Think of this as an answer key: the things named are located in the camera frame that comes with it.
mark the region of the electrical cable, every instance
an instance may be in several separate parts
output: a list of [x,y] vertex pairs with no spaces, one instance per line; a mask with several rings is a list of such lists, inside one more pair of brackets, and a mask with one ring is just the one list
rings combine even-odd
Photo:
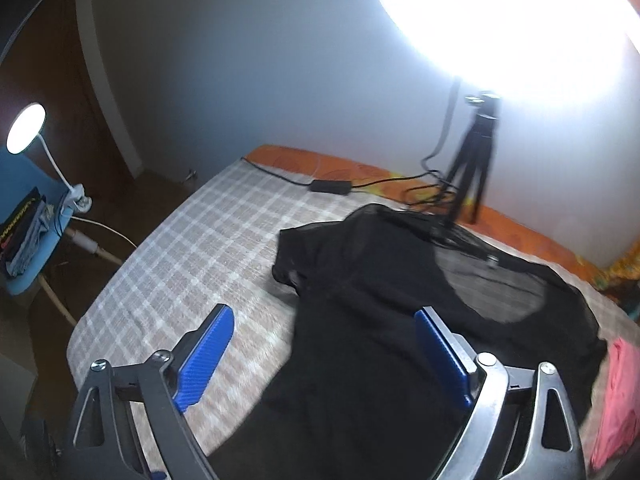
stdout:
[[320,169],[320,158],[321,158],[320,153],[316,153],[316,168],[314,169],[314,172],[311,174],[311,178],[315,178],[316,173]]
[[296,182],[295,180],[291,180],[290,178],[287,178],[284,175],[280,175],[275,173],[274,171],[269,171],[266,170],[265,168],[258,166],[257,164],[254,164],[253,162],[251,162],[250,160],[248,160],[247,158],[245,158],[244,156],[240,158],[240,160],[244,160],[247,164],[251,164],[254,168],[257,168],[258,170],[266,173],[266,174],[270,174],[271,176],[276,176],[277,178],[284,180],[285,182],[289,182],[290,184],[294,184],[295,186],[303,186],[303,187],[308,187],[309,184],[311,184],[310,182]]
[[[451,89],[449,90],[449,99],[447,101],[447,111],[445,113],[444,122],[442,123],[442,129],[440,131],[440,137],[438,138],[438,142],[433,151],[425,156],[421,161],[420,165],[422,166],[424,172],[414,176],[396,176],[390,178],[382,178],[380,180],[374,180],[373,182],[367,182],[366,184],[358,184],[357,186],[353,186],[353,189],[362,189],[363,187],[373,186],[375,184],[382,184],[384,182],[399,182],[402,180],[413,180],[416,178],[423,178],[427,175],[435,177],[437,180],[442,180],[442,176],[438,170],[432,170],[427,166],[427,162],[431,160],[433,157],[440,154],[442,148],[447,142],[447,138],[449,137],[449,133],[451,131],[451,122],[453,120],[453,113],[456,109],[456,101],[458,100],[458,94],[460,93],[460,86],[462,85],[462,78],[460,76],[456,76],[453,79],[453,83],[451,85]],[[439,184],[429,184],[425,187],[436,187]]]
[[54,209],[53,215],[54,215],[54,219],[53,219],[53,228],[56,231],[56,234],[58,235],[59,238],[62,238],[63,235],[63,229],[62,229],[62,223],[60,222],[60,217],[62,216],[62,211],[63,211],[63,204],[65,203],[65,199],[66,199],[66,193],[60,197],[60,200],[58,201],[58,204],[56,205],[56,208]]
[[[438,142],[436,143],[436,146],[433,149],[433,151],[429,155],[423,157],[420,160],[420,165],[424,170],[422,173],[417,175],[412,175],[412,176],[394,176],[389,178],[381,178],[379,180],[374,180],[373,182],[367,182],[365,184],[357,184],[356,186],[352,186],[351,189],[354,189],[354,190],[363,189],[369,186],[374,186],[375,184],[383,184],[385,182],[402,182],[406,180],[415,180],[415,179],[423,178],[425,176],[431,176],[436,180],[435,184],[424,184],[423,186],[412,187],[407,190],[404,190],[403,194],[406,195],[411,191],[416,191],[419,189],[431,189],[434,187],[442,187],[442,186],[445,186],[444,192],[438,192],[433,196],[430,196],[423,200],[418,200],[417,202],[407,202],[406,200],[404,200],[405,205],[407,206],[417,206],[417,205],[446,206],[448,205],[449,201],[444,201],[444,198],[452,195],[455,196],[455,192],[457,191],[457,188],[452,183],[446,182],[439,170],[432,170],[427,165],[427,162],[429,162],[432,158],[438,156],[442,148],[444,147],[445,143],[447,142],[447,139],[449,137],[449,133],[451,130],[453,115],[456,109],[456,101],[458,100],[458,95],[460,94],[461,85],[462,85],[462,78],[460,76],[456,76],[453,79],[453,83],[449,90],[449,99],[447,100],[447,110],[445,112],[444,121],[442,123],[442,129],[440,131],[440,137],[438,138]],[[291,180],[290,178],[287,178],[284,175],[275,173],[274,171],[267,170],[266,168],[263,168],[258,164],[251,162],[245,157],[241,157],[241,160],[244,160],[245,162],[247,162],[254,168],[262,171],[263,173],[267,173],[271,176],[277,177],[295,186],[309,187],[309,185],[311,184],[311,182],[305,183],[305,182],[297,182],[295,180]]]
[[136,249],[138,248],[138,246],[135,243],[133,243],[131,240],[129,240],[124,234],[117,232],[116,229],[112,229],[108,225],[101,224],[100,222],[95,222],[93,220],[89,220],[88,218],[80,218],[79,216],[75,216],[75,215],[71,215],[68,218],[71,218],[72,220],[78,220],[78,221],[81,221],[81,222],[87,222],[88,224],[93,224],[93,225],[97,225],[97,226],[100,226],[100,227],[104,227],[105,229],[111,231],[112,233],[117,234],[119,237],[124,238],[127,242],[129,242],[131,245],[133,245]]

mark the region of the white cable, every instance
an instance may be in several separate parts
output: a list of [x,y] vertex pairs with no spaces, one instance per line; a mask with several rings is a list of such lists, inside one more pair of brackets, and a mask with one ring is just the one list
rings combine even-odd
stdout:
[[94,224],[94,225],[99,225],[100,227],[104,227],[105,229],[108,229],[112,233],[116,233],[118,236],[121,236],[122,238],[124,238],[127,242],[129,242],[131,245],[133,245],[136,249],[138,248],[138,246],[135,243],[133,243],[131,240],[129,240],[124,234],[117,232],[116,229],[111,229],[108,225],[101,224],[100,222],[94,222],[93,220],[89,220],[87,218],[80,218],[79,216],[71,215],[70,217],[67,217],[67,218],[71,218],[72,220],[79,220],[81,222],[87,222],[88,224]]
[[47,147],[47,143],[44,141],[44,138],[38,134],[38,138],[40,139],[40,142],[42,143],[42,147],[44,148],[44,151],[47,153],[47,156],[49,157],[49,160],[51,161],[53,168],[56,170],[56,172],[58,173],[58,175],[60,176],[60,178],[62,179],[62,182],[64,182],[66,184],[66,186],[73,191],[74,189],[71,187],[71,184],[69,184],[66,181],[65,176],[62,174],[62,171],[60,171],[60,168],[58,167],[58,165],[56,164],[56,161],[53,160],[53,157],[51,156],[51,152],[49,151],[49,148]]
[[315,178],[316,177],[316,173],[318,172],[318,170],[320,169],[320,153],[316,153],[316,168],[314,169],[314,172],[311,174],[311,178]]

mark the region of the blue clamp pad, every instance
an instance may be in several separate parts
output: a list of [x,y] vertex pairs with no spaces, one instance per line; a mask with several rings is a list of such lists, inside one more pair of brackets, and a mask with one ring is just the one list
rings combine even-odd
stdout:
[[452,402],[461,410],[470,410],[474,398],[471,394],[469,374],[447,342],[446,334],[443,334],[431,319],[430,316],[437,314],[432,309],[430,312],[432,314],[428,315],[425,309],[422,309],[414,315],[418,344]]
[[199,402],[234,333],[234,313],[219,304],[194,332],[187,332],[174,348],[177,376],[174,404],[184,413]]

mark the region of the pink cloth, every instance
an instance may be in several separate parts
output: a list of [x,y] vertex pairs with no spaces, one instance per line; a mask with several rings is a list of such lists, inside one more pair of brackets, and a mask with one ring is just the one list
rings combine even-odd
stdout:
[[640,433],[640,349],[618,338],[609,346],[609,379],[591,467],[623,454]]

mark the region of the tripod stand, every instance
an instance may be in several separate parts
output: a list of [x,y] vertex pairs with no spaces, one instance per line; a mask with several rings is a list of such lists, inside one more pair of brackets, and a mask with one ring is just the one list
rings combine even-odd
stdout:
[[484,186],[494,151],[494,129],[498,121],[499,100],[500,98],[491,92],[484,92],[480,97],[467,98],[469,104],[479,108],[478,113],[438,191],[438,195],[443,197],[449,187],[453,185],[457,174],[463,171],[456,197],[444,219],[444,227],[447,229],[455,224],[476,174],[478,174],[478,190],[476,191],[471,223],[475,224],[478,220]]

